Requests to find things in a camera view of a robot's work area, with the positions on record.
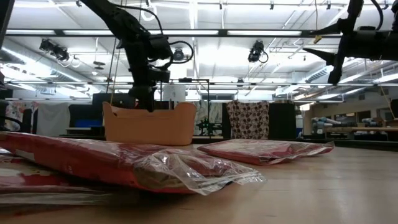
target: workbench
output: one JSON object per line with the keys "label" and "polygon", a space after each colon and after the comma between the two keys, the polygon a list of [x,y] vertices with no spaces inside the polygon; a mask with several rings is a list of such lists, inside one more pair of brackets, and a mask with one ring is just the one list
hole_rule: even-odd
{"label": "workbench", "polygon": [[380,127],[337,127],[337,128],[325,128],[325,138],[327,133],[347,133],[348,139],[354,140],[354,133],[356,131],[384,131],[384,132],[398,132],[398,128],[380,128]]}
{"label": "workbench", "polygon": [[322,156],[250,167],[268,182],[231,184],[209,196],[143,194],[132,207],[77,207],[1,223],[397,223],[396,152],[337,147]]}

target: clear plastic wrapping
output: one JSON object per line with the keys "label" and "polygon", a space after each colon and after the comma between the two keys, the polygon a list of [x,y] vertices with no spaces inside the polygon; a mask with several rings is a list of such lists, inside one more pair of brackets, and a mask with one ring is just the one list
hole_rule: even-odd
{"label": "clear plastic wrapping", "polygon": [[138,193],[63,175],[0,149],[0,204],[103,205],[116,198],[134,203]]}
{"label": "clear plastic wrapping", "polygon": [[60,172],[152,192],[208,195],[229,182],[265,181],[235,162],[165,146],[1,133],[0,147]]}
{"label": "clear plastic wrapping", "polygon": [[308,142],[232,139],[201,146],[209,155],[255,165],[272,165],[304,156],[314,156],[332,151],[333,142],[315,144]]}

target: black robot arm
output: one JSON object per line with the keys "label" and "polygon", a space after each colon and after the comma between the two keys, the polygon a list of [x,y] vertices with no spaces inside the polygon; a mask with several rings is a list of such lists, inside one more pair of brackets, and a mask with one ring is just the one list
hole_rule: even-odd
{"label": "black robot arm", "polygon": [[[130,13],[108,0],[80,0],[97,14],[119,39],[118,48],[124,48],[134,84],[129,94],[139,100],[147,110],[154,110],[154,92],[157,82],[169,82],[172,50],[167,36],[152,35]],[[149,62],[170,59],[163,67],[154,67]]]}
{"label": "black robot arm", "polygon": [[371,60],[398,60],[398,0],[395,0],[391,10],[395,14],[392,30],[379,30],[383,23],[383,14],[380,5],[372,0],[380,14],[378,27],[360,27],[354,30],[355,22],[363,7],[363,0],[351,0],[348,6],[348,17],[339,19],[336,24],[312,32],[314,35],[340,34],[340,44],[337,54],[322,52],[314,49],[304,49],[326,61],[327,65],[334,66],[329,75],[328,83],[337,84],[340,81],[342,66],[345,57],[368,58]]}

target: red plastic bag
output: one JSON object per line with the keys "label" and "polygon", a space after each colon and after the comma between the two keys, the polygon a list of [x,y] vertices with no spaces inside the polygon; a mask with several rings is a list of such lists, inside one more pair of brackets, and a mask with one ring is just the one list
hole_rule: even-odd
{"label": "red plastic bag", "polygon": [[2,133],[0,147],[67,174],[153,192],[208,195],[229,182],[265,180],[234,162],[165,146]]}
{"label": "red plastic bag", "polygon": [[254,165],[272,165],[303,156],[314,156],[332,151],[334,144],[307,142],[232,139],[201,146],[209,155]]}
{"label": "red plastic bag", "polygon": [[0,205],[102,205],[116,197],[134,203],[138,193],[63,175],[0,149]]}

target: cable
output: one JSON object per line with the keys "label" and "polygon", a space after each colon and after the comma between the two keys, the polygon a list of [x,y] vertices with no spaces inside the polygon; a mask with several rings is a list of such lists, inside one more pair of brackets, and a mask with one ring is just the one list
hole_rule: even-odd
{"label": "cable", "polygon": [[263,52],[264,52],[264,54],[267,56],[267,60],[266,60],[265,62],[262,62],[262,61],[260,61],[260,59],[259,59],[259,62],[261,62],[261,63],[267,63],[268,60],[269,60],[269,56],[268,56],[267,52],[265,52],[265,51],[263,51]]}
{"label": "cable", "polygon": [[377,11],[379,12],[380,21],[379,21],[379,25],[376,28],[376,30],[379,30],[384,22],[384,14],[383,14],[383,11],[382,11],[379,3],[377,3],[376,0],[371,0],[371,1],[374,4],[374,6],[376,7]]}
{"label": "cable", "polygon": [[174,44],[179,44],[179,43],[188,45],[188,47],[191,49],[191,56],[190,56],[188,59],[186,59],[185,61],[182,61],[182,62],[172,62],[172,63],[174,63],[174,64],[183,64],[183,63],[187,63],[187,62],[191,61],[192,58],[193,58],[194,51],[193,51],[193,47],[192,47],[188,42],[183,41],[183,40],[179,40],[179,41],[176,41],[176,42],[171,42],[171,43],[169,43],[169,44],[170,44],[170,45],[174,45]]}
{"label": "cable", "polygon": [[386,94],[384,93],[384,89],[383,87],[380,86],[381,92],[383,93],[383,96],[385,97],[387,103],[388,103],[388,107],[390,108],[390,112],[392,114],[392,118],[396,119],[396,117],[394,116],[394,113],[392,112],[392,108],[391,108],[391,101],[387,98]]}
{"label": "cable", "polygon": [[148,10],[148,9],[144,9],[144,8],[141,8],[141,7],[135,7],[135,6],[123,6],[123,5],[118,5],[118,4],[115,4],[115,3],[111,3],[112,5],[114,5],[114,6],[116,6],[116,7],[120,7],[120,8],[125,8],[125,9],[135,9],[135,10],[140,10],[140,11],[146,11],[146,12],[148,12],[148,13],[150,13],[150,14],[152,14],[152,15],[154,15],[154,17],[155,17],[155,19],[156,19],[156,21],[157,21],[157,23],[158,23],[158,25],[159,25],[159,29],[160,29],[160,32],[163,34],[163,27],[162,27],[162,24],[160,23],[160,20],[159,20],[159,18],[157,17],[157,15],[154,13],[154,12],[152,12],[151,10]]}
{"label": "cable", "polygon": [[[115,45],[113,46],[112,62],[113,62],[113,57],[114,57],[114,51],[115,51],[115,49],[116,49],[116,38],[114,39],[114,41],[115,41],[115,42],[114,42]],[[116,62],[116,71],[115,71],[115,73],[114,73],[114,80],[113,80],[112,94],[111,94],[111,101],[110,101],[111,106],[112,106],[112,102],[113,102],[114,86],[115,86],[115,84],[116,84],[116,77],[117,77],[117,75],[118,75],[118,67],[119,67],[119,60],[120,60],[120,51],[121,51],[121,50],[119,49],[119,51],[118,51],[118,61]],[[106,87],[106,92],[108,92],[109,80],[110,80],[111,74],[112,74],[112,63],[111,63],[111,69],[109,70],[108,86]]]}
{"label": "cable", "polygon": [[39,60],[41,60],[42,58],[44,58],[44,56],[47,55],[47,54],[48,54],[48,52],[44,53],[39,59],[37,59],[37,60],[35,61],[35,63],[39,62]]}
{"label": "cable", "polygon": [[315,12],[317,14],[315,18],[315,29],[318,30],[318,5],[317,5],[317,0],[315,0]]}

